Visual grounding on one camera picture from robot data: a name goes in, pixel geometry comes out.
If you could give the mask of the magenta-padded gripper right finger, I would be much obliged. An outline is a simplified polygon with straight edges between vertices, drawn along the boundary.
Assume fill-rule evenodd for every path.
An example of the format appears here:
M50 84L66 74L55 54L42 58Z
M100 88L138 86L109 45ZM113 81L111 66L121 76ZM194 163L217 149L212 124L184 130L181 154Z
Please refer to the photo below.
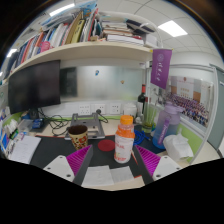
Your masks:
M145 185L181 170L168 155L159 156L139 145L133 147L133 155Z

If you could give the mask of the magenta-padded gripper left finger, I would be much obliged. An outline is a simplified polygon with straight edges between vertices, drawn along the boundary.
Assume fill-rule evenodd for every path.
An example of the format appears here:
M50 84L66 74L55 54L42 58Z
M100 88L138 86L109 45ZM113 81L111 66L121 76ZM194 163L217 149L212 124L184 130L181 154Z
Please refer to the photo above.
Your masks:
M67 157L59 155L44 170L80 186L92 156L93 146L88 145Z

